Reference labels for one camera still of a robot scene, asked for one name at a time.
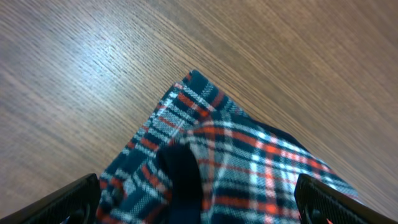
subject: blue plaid fabric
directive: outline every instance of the blue plaid fabric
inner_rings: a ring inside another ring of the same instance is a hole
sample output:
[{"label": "blue plaid fabric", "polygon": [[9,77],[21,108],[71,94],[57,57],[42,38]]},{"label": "blue plaid fabric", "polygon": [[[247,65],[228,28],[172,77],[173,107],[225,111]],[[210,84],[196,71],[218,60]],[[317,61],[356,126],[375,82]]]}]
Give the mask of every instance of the blue plaid fabric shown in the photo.
[{"label": "blue plaid fabric", "polygon": [[162,223],[173,183],[159,149],[188,147],[200,173],[202,223],[299,223],[294,188],[304,173],[358,199],[292,136],[251,119],[198,71],[163,96],[100,176],[98,223]]}]

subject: plaid shirt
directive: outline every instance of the plaid shirt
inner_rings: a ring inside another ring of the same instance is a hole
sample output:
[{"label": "plaid shirt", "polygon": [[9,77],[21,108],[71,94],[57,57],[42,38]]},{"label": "plaid shirt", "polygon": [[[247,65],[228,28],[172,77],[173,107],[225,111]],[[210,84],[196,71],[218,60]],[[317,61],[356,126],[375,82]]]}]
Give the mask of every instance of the plaid shirt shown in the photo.
[{"label": "plaid shirt", "polygon": [[298,223],[300,173],[358,198],[350,185],[290,135],[252,120],[198,71],[163,96],[154,112],[100,175],[99,223],[162,223],[172,181],[156,159],[188,146],[200,173],[202,223]]}]

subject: cloth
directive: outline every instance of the cloth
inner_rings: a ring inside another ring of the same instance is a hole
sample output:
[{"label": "cloth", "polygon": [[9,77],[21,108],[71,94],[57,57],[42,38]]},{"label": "cloth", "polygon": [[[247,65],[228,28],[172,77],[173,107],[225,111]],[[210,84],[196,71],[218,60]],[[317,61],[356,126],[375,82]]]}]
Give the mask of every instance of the cloth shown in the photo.
[{"label": "cloth", "polygon": [[192,70],[100,175],[97,221],[171,223],[197,212],[199,220],[190,221],[298,223],[294,189],[300,173],[358,199],[292,136],[251,119]]}]

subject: wood grain surface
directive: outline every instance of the wood grain surface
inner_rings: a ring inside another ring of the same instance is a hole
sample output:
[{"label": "wood grain surface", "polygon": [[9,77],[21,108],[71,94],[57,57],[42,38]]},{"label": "wood grain surface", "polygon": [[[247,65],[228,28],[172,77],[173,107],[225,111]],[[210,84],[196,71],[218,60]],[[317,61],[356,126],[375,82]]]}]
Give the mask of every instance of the wood grain surface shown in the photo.
[{"label": "wood grain surface", "polygon": [[191,68],[398,220],[398,1],[0,0],[0,217],[99,174]]}]

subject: black plastic object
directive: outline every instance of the black plastic object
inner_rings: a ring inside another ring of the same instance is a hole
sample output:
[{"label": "black plastic object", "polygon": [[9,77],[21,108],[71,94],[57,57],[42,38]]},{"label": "black plastic object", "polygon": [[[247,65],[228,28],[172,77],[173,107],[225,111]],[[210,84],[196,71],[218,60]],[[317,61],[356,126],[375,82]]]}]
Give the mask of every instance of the black plastic object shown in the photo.
[{"label": "black plastic object", "polygon": [[1,219],[0,224],[93,223],[100,196],[100,184],[97,176],[88,174]]},{"label": "black plastic object", "polygon": [[397,223],[307,174],[300,174],[294,191],[302,224]]}]

